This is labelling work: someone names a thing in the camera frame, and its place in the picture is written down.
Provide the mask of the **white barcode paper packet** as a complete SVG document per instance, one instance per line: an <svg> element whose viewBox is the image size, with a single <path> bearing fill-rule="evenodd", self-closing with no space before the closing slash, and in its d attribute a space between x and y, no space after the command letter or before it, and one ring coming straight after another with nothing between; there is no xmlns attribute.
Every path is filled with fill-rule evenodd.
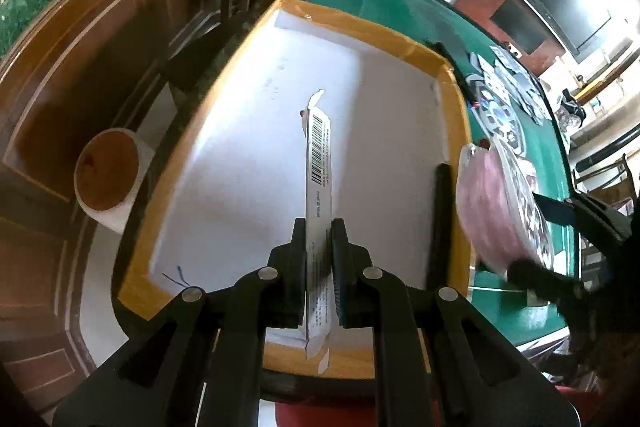
<svg viewBox="0 0 640 427"><path fill-rule="evenodd" d="M323 95L323 90L311 95L302 112L306 138L305 357L320 360L320 373L329 365L326 343L333 306L331 121L319 107Z"/></svg>

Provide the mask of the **black marker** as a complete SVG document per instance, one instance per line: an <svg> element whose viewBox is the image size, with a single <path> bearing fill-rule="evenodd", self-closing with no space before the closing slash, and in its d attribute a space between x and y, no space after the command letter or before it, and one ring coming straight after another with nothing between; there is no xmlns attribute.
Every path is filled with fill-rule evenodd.
<svg viewBox="0 0 640 427"><path fill-rule="evenodd" d="M454 219L453 203L451 167L448 164L440 164L435 169L431 247L425 277L425 287L428 291L436 291L440 286L447 284Z"/></svg>

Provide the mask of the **yellow-rimmed white storage box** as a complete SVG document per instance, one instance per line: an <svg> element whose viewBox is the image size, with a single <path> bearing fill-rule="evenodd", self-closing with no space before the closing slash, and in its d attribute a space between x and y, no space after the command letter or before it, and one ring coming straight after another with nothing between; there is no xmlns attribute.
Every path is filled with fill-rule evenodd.
<svg viewBox="0 0 640 427"><path fill-rule="evenodd" d="M119 302L142 319L183 286L216 291L261 268L305 212L300 113L332 124L333 213L378 267L421 286L431 258L435 170L472 140L451 66L364 18L273 2L177 133L152 194Z"/></svg>

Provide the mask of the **round table centre console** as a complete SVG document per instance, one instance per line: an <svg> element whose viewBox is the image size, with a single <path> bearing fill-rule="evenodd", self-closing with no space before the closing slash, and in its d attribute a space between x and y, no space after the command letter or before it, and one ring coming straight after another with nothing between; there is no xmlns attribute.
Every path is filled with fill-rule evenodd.
<svg viewBox="0 0 640 427"><path fill-rule="evenodd" d="M499 98L498 94L492 91L484 81L472 80L470 87L477 101L474 112L480 127L489 136L498 135L511 147L515 155L524 157L526 155L525 134L513 107Z"/></svg>

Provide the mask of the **scattered playing cards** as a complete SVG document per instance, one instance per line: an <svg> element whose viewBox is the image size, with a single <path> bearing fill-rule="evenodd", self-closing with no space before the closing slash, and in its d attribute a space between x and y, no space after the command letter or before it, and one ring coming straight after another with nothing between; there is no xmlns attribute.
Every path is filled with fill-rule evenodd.
<svg viewBox="0 0 640 427"><path fill-rule="evenodd" d="M538 126L550 120L546 104L526 68L502 46L490 49L494 54L492 61L474 52L469 52L468 57L495 98L508 105L516 104Z"/></svg>

